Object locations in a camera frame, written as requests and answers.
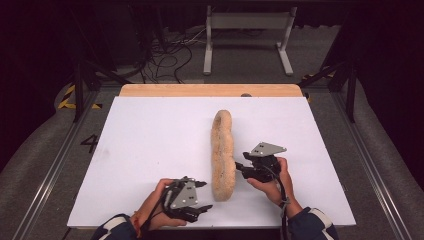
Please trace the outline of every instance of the white metal stand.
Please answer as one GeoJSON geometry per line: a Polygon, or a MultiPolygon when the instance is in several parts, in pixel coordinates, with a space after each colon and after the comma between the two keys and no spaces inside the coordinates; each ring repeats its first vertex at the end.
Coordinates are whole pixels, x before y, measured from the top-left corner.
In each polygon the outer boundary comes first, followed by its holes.
{"type": "Polygon", "coordinates": [[[212,12],[211,6],[207,9],[206,18],[206,52],[203,74],[212,73],[212,29],[284,29],[284,36],[281,42],[277,42],[277,49],[280,54],[286,75],[293,75],[286,53],[286,46],[289,40],[290,31],[296,16],[296,7],[290,12],[283,13],[220,13],[212,12]]]}

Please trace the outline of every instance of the hand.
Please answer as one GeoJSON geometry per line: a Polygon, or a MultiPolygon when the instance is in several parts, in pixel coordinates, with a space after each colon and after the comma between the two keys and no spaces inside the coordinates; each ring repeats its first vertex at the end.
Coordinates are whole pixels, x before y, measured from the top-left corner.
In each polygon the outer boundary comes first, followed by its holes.
{"type": "MultiPolygon", "coordinates": [[[[280,163],[280,180],[283,183],[286,195],[290,198],[294,198],[293,183],[288,172],[287,159],[277,157],[277,160],[280,163]]],[[[271,202],[277,205],[281,203],[281,193],[277,186],[278,183],[276,180],[267,183],[262,183],[254,178],[248,178],[247,182],[250,183],[254,188],[264,192],[271,202]]]]}
{"type": "MultiPolygon", "coordinates": [[[[156,203],[159,201],[163,190],[165,190],[166,186],[172,184],[172,182],[172,179],[161,179],[156,185],[156,189],[146,198],[146,200],[143,202],[138,211],[136,211],[131,217],[131,222],[133,223],[136,232],[139,231],[141,225],[143,225],[143,223],[149,217],[150,212],[153,210],[156,203]]],[[[159,204],[159,206],[156,208],[155,212],[152,215],[154,217],[151,219],[149,231],[159,229],[163,226],[178,227],[185,226],[187,224],[187,222],[184,220],[169,218],[162,211],[162,204],[159,204]]]]}

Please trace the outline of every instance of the sleeve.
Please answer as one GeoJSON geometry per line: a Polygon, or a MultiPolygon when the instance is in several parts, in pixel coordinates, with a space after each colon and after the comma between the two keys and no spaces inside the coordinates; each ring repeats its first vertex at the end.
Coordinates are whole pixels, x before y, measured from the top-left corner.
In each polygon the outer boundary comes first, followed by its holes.
{"type": "Polygon", "coordinates": [[[118,214],[94,232],[91,240],[136,240],[137,233],[130,221],[130,217],[125,214],[118,214]]]}
{"type": "Polygon", "coordinates": [[[316,208],[304,208],[289,219],[288,229],[293,240],[339,239],[330,218],[316,208]]]}

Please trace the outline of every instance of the white tabletop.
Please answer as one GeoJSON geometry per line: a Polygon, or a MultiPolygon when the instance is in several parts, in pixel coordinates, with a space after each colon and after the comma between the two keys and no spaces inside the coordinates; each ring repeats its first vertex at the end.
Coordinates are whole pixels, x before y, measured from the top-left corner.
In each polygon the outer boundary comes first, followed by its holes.
{"type": "MultiPolygon", "coordinates": [[[[116,97],[69,217],[92,228],[118,213],[131,215],[160,178],[210,183],[210,131],[217,111],[233,118],[234,159],[259,142],[287,148],[298,201],[324,211],[335,225],[355,219],[309,105],[303,97],[116,97]]],[[[230,200],[215,202],[211,185],[197,189],[198,206],[213,204],[186,229],[276,228],[279,208],[236,174],[230,200]]]]}

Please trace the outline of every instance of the table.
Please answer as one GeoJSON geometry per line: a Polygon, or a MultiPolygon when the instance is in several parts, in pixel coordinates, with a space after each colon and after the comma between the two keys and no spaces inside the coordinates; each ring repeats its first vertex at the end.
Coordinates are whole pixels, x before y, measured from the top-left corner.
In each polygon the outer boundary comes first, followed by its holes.
{"type": "MultiPolygon", "coordinates": [[[[131,215],[163,177],[210,182],[210,129],[221,108],[233,116],[235,161],[249,164],[241,152],[259,141],[287,147],[280,156],[292,159],[299,202],[320,208],[337,225],[355,224],[307,100],[296,85],[147,84],[126,85],[115,98],[68,226],[93,228],[114,214],[131,215]],[[238,97],[243,93],[253,97],[238,97]]],[[[214,202],[210,184],[198,189],[198,199],[199,207],[214,206],[185,229],[267,229],[281,224],[279,208],[240,172],[227,202],[214,202]]]]}

